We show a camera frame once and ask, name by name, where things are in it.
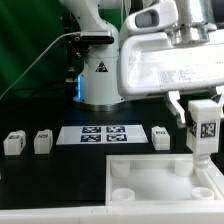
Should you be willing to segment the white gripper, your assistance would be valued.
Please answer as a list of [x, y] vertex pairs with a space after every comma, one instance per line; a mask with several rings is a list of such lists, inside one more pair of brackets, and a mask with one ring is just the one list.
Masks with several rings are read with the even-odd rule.
[[177, 127], [185, 128], [180, 93], [212, 87], [211, 99], [224, 107], [224, 29], [212, 32], [208, 43], [185, 46], [174, 46], [164, 32], [132, 36], [122, 46], [117, 81], [126, 100], [166, 94]]

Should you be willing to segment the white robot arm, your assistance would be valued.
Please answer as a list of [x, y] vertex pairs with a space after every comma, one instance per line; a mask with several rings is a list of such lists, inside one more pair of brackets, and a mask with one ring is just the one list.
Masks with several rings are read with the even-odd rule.
[[185, 127], [182, 94], [224, 86], [224, 28], [211, 0], [59, 0], [80, 30], [73, 53], [84, 59], [77, 101], [112, 109], [163, 97]]

